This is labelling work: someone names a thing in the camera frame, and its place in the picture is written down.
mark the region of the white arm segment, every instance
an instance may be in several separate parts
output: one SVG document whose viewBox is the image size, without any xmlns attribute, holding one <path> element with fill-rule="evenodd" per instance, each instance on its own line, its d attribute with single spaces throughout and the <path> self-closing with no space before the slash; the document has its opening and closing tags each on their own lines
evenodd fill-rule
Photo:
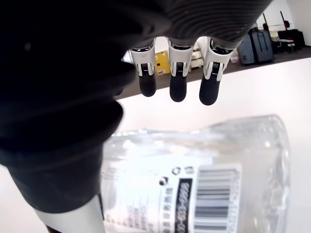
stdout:
<svg viewBox="0 0 311 233">
<path fill-rule="evenodd" d="M 173 48 L 170 40 L 168 38 L 167 40 L 169 44 L 169 61 L 170 61 L 171 75 L 173 77 L 176 76 L 177 62 L 182 62 L 183 63 L 183 77 L 186 77 L 188 74 L 188 70 L 189 70 L 189 66 L 191 62 L 193 45 L 185 47 L 185 49 L 175 49 Z"/>
<path fill-rule="evenodd" d="M 155 72 L 155 40 L 151 48 L 141 48 L 140 50 L 130 50 L 137 73 L 142 76 L 141 64 L 147 64 L 149 75 Z"/>
<path fill-rule="evenodd" d="M 208 37 L 207 48 L 206 48 L 206 53 L 205 53 L 205 58 L 204 58 L 203 74 L 204 74 L 204 77 L 208 80 L 212 73 L 214 63 L 215 62 L 220 63 L 219 71 L 217 73 L 217 81 L 220 81 L 223 76 L 223 71 L 227 68 L 230 57 L 235 49 L 232 50 L 228 54 L 218 54 L 212 50 L 210 44 L 211 44 L 211 38 Z"/>
</svg>

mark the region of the cardboard box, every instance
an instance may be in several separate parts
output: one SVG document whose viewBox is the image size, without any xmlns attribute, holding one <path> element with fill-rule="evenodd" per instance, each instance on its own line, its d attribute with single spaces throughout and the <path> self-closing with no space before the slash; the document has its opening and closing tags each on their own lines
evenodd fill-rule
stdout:
<svg viewBox="0 0 311 233">
<path fill-rule="evenodd" d="M 191 60 L 193 60 L 193 59 L 199 59 L 199 58 L 202 58 L 201 51 L 194 51 L 194 52 L 192 53 Z"/>
<path fill-rule="evenodd" d="M 199 50 L 200 50 L 200 47 L 199 47 L 198 43 L 195 43 L 193 46 L 193 51 L 199 51 Z"/>
<path fill-rule="evenodd" d="M 155 70 L 158 76 L 170 73 L 169 53 L 167 50 L 155 54 Z"/>
<path fill-rule="evenodd" d="M 190 67 L 191 69 L 194 69 L 194 68 L 201 68 L 202 66 L 204 66 L 204 62 L 203 62 L 203 59 L 197 59 L 197 60 L 192 60 L 191 63 L 190 63 Z"/>
</svg>

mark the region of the barcode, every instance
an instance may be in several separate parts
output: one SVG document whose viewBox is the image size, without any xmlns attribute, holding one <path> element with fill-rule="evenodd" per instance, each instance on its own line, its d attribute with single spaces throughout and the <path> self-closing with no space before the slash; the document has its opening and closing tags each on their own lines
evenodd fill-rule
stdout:
<svg viewBox="0 0 311 233">
<path fill-rule="evenodd" d="M 239 213 L 241 168 L 199 170 L 194 233 L 235 233 Z"/>
</svg>

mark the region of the white wall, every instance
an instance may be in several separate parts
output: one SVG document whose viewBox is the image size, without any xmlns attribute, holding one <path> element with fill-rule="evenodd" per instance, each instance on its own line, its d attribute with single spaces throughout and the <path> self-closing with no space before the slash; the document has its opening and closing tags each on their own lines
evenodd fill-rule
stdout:
<svg viewBox="0 0 311 233">
<path fill-rule="evenodd" d="M 126 51 L 125 55 L 123 56 L 123 61 L 127 62 L 127 63 L 132 63 L 133 64 L 132 57 L 131 57 L 131 54 L 130 54 L 129 50 Z"/>
<path fill-rule="evenodd" d="M 157 37 L 155 39 L 155 52 L 162 52 L 169 50 L 167 39 L 164 36 Z"/>
<path fill-rule="evenodd" d="M 296 28 L 302 31 L 306 45 L 311 46 L 311 0 L 287 0 Z"/>
<path fill-rule="evenodd" d="M 289 21 L 290 29 L 295 28 L 292 15 L 286 0 L 273 0 L 270 5 L 265 9 L 264 14 L 267 19 L 267 23 L 270 31 L 282 31 L 285 30 L 284 23 L 280 11 L 282 11 L 284 19 Z M 260 29 L 265 23 L 263 15 L 257 19 L 257 24 Z"/>
</svg>

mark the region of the black suitcase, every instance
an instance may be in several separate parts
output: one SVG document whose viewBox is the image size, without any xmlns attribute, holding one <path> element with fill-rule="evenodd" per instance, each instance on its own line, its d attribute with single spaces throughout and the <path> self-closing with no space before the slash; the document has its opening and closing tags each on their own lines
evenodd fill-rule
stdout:
<svg viewBox="0 0 311 233">
<path fill-rule="evenodd" d="M 252 42 L 254 45 L 255 61 L 261 63 L 274 59 L 269 33 L 267 31 L 253 32 Z"/>
<path fill-rule="evenodd" d="M 247 65 L 255 63 L 251 37 L 248 34 L 244 37 L 237 50 L 242 64 Z"/>
</svg>

